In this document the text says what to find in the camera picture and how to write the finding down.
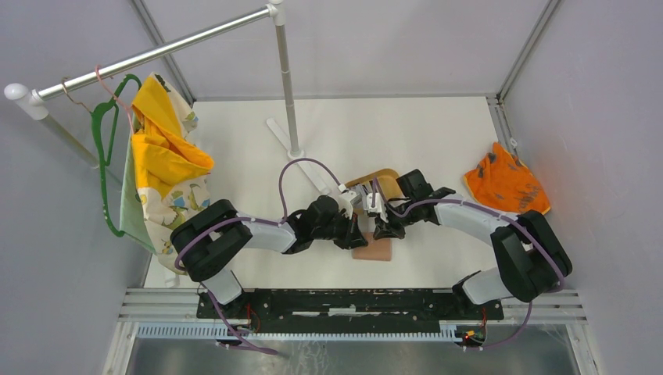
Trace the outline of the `tan oval tray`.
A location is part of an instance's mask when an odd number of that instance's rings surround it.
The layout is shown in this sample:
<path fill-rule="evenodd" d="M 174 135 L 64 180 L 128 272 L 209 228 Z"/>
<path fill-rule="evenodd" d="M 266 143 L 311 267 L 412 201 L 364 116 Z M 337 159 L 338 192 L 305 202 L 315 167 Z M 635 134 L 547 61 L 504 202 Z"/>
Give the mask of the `tan oval tray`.
<path fill-rule="evenodd" d="M 376 178 L 387 199 L 403 198 L 404 194 L 396 181 L 399 177 L 395 170 L 386 168 L 347 181 L 345 186 L 351 188 L 357 185 L 369 185 Z"/>

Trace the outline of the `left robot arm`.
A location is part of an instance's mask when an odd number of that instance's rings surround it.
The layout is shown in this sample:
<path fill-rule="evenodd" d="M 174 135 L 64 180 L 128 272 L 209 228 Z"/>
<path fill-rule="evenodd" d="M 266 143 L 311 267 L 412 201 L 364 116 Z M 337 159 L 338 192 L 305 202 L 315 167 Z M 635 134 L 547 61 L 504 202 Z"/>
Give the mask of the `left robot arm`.
<path fill-rule="evenodd" d="M 327 195 L 286 216 L 282 223 L 247 216 L 227 199 L 221 199 L 170 235 L 177 253 L 175 268 L 211 293 L 217 310 L 231 319 L 245 310 L 243 288 L 228 269 L 228 263 L 241 250 L 257 248 L 294 255 L 307 250 L 314 241 L 332 241 L 344 250 L 368 244 L 357 215 Z"/>

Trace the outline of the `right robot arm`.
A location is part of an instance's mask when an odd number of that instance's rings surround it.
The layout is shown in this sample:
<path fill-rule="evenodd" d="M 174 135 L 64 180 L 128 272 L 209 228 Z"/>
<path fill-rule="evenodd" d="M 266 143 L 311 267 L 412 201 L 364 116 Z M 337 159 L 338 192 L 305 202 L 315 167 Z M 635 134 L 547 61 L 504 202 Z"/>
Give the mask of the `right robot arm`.
<path fill-rule="evenodd" d="M 516 214 L 467 200 L 453 189 L 433 189 L 420 170 L 396 180 L 401 194 L 387 198 L 377 179 L 370 182 L 363 204 L 375 218 L 374 236 L 404 238 L 406 227 L 419 222 L 459 230 L 493 249 L 496 267 L 478 271 L 456 283 L 453 312 L 471 319 L 483 304 L 516 298 L 532 302 L 564 287 L 572 262 L 542 213 Z"/>

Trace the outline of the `orange cloth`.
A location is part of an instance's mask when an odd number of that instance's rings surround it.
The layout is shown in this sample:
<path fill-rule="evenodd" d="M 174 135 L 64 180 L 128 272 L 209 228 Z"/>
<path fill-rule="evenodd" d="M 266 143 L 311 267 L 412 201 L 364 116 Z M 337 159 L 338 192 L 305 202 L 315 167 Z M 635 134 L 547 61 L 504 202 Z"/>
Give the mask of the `orange cloth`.
<path fill-rule="evenodd" d="M 490 208 L 511 213 L 546 214 L 550 200 L 530 169 L 500 143 L 493 143 L 476 167 L 464 174 L 471 197 Z"/>

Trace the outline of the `yellow dinosaur print garment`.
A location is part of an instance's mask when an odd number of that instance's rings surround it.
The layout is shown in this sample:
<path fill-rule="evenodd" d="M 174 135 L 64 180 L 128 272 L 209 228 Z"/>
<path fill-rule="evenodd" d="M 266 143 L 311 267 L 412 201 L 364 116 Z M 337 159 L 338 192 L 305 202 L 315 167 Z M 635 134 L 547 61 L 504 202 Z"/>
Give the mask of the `yellow dinosaur print garment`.
<path fill-rule="evenodd" d="M 195 143 L 198 117 L 168 80 L 151 73 L 135 95 L 120 203 L 120 230 L 179 274 L 170 236 L 211 203 L 214 161 Z"/>

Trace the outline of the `green hanger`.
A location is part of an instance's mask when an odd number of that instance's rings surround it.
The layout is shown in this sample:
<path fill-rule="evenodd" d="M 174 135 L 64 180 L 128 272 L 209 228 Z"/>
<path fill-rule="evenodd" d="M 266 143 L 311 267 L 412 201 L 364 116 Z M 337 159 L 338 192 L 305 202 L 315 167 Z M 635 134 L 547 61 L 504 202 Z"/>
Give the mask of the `green hanger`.
<path fill-rule="evenodd" d="M 138 88 L 142 86 L 140 79 L 134 74 L 127 74 L 125 78 L 120 82 L 120 84 L 115 89 L 115 94 L 120 94 L 125 89 L 127 84 L 130 81 L 134 81 Z M 113 113 L 113 120 L 111 123 L 109 140 L 105 143 L 102 139 L 102 121 L 105 114 L 108 112 Z M 99 158 L 99 186 L 100 186 L 100 195 L 102 200 L 102 212 L 106 225 L 110 229 L 110 232 L 117 238 L 123 237 L 126 232 L 119 230 L 111 218 L 109 212 L 109 200 L 108 200 L 108 177 L 109 172 L 107 169 L 110 167 L 113 155 L 114 141 L 116 136 L 116 128 L 119 119 L 120 106 L 112 99 L 107 102 L 102 102 L 98 104 L 90 113 L 91 116 L 91 132 L 93 136 L 93 141 Z"/>

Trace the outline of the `pink hanger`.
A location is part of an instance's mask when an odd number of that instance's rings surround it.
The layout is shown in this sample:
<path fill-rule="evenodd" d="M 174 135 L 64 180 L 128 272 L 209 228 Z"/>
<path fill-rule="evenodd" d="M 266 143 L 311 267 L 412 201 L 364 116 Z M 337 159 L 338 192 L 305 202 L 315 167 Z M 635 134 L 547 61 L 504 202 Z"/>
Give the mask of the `pink hanger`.
<path fill-rule="evenodd" d="M 131 110 L 131 108 L 130 108 L 129 105 L 127 105 L 126 103 L 124 103 L 124 102 L 119 98 L 119 94 L 115 94 L 115 93 L 114 93 L 114 92 L 113 92 L 113 91 L 112 91 L 112 90 L 106 85 L 106 83 L 104 82 L 104 80 L 103 80 L 103 78 L 102 78 L 102 75 L 100 74 L 100 69 L 101 69 L 101 66 L 100 66 L 100 65 L 96 65 L 95 68 L 94 68 L 96 79 L 97 79 L 97 81 L 102 85 L 102 87 L 104 88 L 104 90 L 107 91 L 107 92 L 111 95 L 112 99 L 116 102 L 116 104 L 118 104 L 119 106 L 121 106 L 121 107 L 123 108 L 123 110 L 125 111 L 125 113 L 126 113 L 126 115 L 127 115 L 128 126 L 129 126 L 129 135 L 133 135 L 133 134 L 134 134 L 134 123 L 133 123 L 133 114 L 132 114 L 132 110 Z"/>

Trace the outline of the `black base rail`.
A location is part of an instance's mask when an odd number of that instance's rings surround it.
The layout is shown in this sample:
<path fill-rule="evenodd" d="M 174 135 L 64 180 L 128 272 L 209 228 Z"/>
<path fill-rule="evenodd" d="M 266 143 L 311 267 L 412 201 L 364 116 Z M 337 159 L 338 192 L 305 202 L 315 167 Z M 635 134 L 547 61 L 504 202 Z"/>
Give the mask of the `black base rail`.
<path fill-rule="evenodd" d="M 501 320 L 500 301 L 474 305 L 450 289 L 253 289 L 222 305 L 260 334 L 419 334 L 441 321 Z"/>

